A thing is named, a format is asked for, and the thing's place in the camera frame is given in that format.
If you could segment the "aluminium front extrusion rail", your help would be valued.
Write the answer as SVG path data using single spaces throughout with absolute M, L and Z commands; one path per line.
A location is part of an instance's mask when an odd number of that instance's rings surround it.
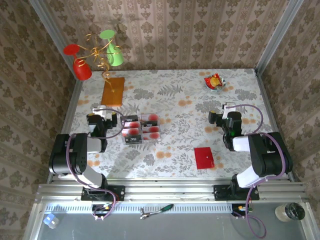
M 112 181 L 125 186 L 125 203 L 217 203 L 213 181 Z M 56 180 L 41 184 L 35 194 L 36 203 L 79 202 L 83 187 L 75 181 Z M 304 186 L 287 180 L 269 181 L 257 187 L 264 203 L 308 202 Z

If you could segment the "aluminium corner post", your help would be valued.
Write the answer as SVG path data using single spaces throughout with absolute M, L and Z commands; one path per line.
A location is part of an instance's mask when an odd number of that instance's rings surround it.
M 53 14 L 50 13 L 49 8 L 46 6 L 45 0 L 29 0 L 51 39 L 53 40 L 56 48 L 59 53 L 63 57 L 65 63 L 67 64 L 69 70 L 75 77 L 75 73 L 73 70 L 73 60 L 64 54 L 64 47 L 67 46 L 67 42 L 65 41 L 63 34 L 60 32 L 58 24 L 55 22 L 53 18 Z
M 294 20 L 297 12 L 302 6 L 304 0 L 289 0 L 287 7 L 273 32 L 268 44 L 266 45 L 260 60 L 256 65 L 256 73 L 261 75 L 266 69 L 268 63 L 270 62 L 272 56 L 275 54 L 278 46 L 280 45 L 283 37 L 288 31 L 292 21 Z

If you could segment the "green plastic wine glass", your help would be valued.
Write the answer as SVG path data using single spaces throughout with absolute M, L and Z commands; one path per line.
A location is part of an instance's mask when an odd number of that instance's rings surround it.
M 101 49 L 103 53 L 107 55 L 109 64 L 112 67 L 118 67 L 123 64 L 124 56 L 120 46 L 116 44 L 116 33 L 114 30 L 107 29 L 100 33 L 99 37 L 102 40 L 106 40 L 106 45 Z

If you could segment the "red card holder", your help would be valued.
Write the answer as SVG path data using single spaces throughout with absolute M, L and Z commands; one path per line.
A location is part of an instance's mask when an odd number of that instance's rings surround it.
M 194 155 L 198 170 L 211 169 L 215 167 L 210 147 L 197 147 L 194 149 Z

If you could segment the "red plastic wine glass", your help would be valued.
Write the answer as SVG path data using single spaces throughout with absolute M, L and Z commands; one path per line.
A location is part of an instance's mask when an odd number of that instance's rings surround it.
M 73 56 L 73 71 L 79 81 L 86 81 L 92 76 L 90 66 L 83 58 L 77 57 L 80 47 L 77 44 L 69 44 L 63 49 L 63 53 L 67 56 Z

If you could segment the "floral patterned table cover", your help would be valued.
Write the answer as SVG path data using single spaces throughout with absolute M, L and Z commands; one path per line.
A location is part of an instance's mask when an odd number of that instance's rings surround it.
M 226 81 L 220 91 L 207 88 L 204 78 L 218 73 Z M 125 144 L 118 128 L 107 132 L 104 153 L 88 155 L 88 164 L 107 178 L 229 178 L 251 164 L 248 152 L 232 152 L 223 130 L 208 121 L 234 102 L 242 115 L 244 134 L 273 132 L 253 69 L 191 69 L 113 71 L 124 78 L 124 115 L 158 114 L 161 141 Z M 195 148 L 210 147 L 214 167 L 197 169 Z

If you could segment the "glass jar black lid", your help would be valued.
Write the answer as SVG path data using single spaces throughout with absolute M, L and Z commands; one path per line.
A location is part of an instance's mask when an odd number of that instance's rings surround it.
M 291 202 L 276 207 L 275 215 L 281 222 L 301 221 L 305 218 L 306 212 L 299 203 Z

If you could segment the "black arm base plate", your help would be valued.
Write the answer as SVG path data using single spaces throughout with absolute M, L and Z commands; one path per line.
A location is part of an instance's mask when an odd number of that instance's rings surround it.
M 107 189 L 114 193 L 117 201 L 124 201 L 126 189 L 124 185 L 109 185 Z M 100 202 L 112 202 L 113 197 L 110 193 L 105 191 L 98 191 L 89 188 L 82 188 L 81 193 L 82 201 L 100 201 Z
M 249 190 L 249 188 L 240 188 L 227 184 L 213 186 L 213 194 L 216 201 L 245 201 Z

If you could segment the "clear plastic compartment box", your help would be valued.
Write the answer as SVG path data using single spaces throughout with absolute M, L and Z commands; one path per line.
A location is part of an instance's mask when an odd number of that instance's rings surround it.
M 121 132 L 126 145 L 157 143 L 161 141 L 160 117 L 157 113 L 126 115 L 120 117 L 124 128 Z

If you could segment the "small blue white plastic box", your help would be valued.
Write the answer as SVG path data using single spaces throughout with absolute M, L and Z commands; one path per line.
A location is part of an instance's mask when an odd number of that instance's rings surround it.
M 60 223 L 60 220 L 52 213 L 49 213 L 44 219 L 43 223 L 47 225 L 50 229 L 55 229 Z

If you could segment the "red snack packet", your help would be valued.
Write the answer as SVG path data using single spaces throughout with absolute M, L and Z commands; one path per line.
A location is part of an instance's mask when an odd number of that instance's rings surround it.
M 218 73 L 204 78 L 205 84 L 211 90 L 216 90 L 218 87 L 223 86 L 223 81 Z

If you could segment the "black connector bracket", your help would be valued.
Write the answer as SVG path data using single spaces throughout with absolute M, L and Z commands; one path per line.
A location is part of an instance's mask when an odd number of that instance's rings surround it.
M 102 219 L 105 218 L 108 212 L 112 208 L 111 203 L 105 204 L 92 204 L 91 205 L 91 214 L 94 218 Z
M 232 215 L 234 217 L 244 217 L 246 215 L 245 211 L 246 211 L 246 206 L 245 204 L 236 204 L 233 203 L 231 205 L 232 208 Z

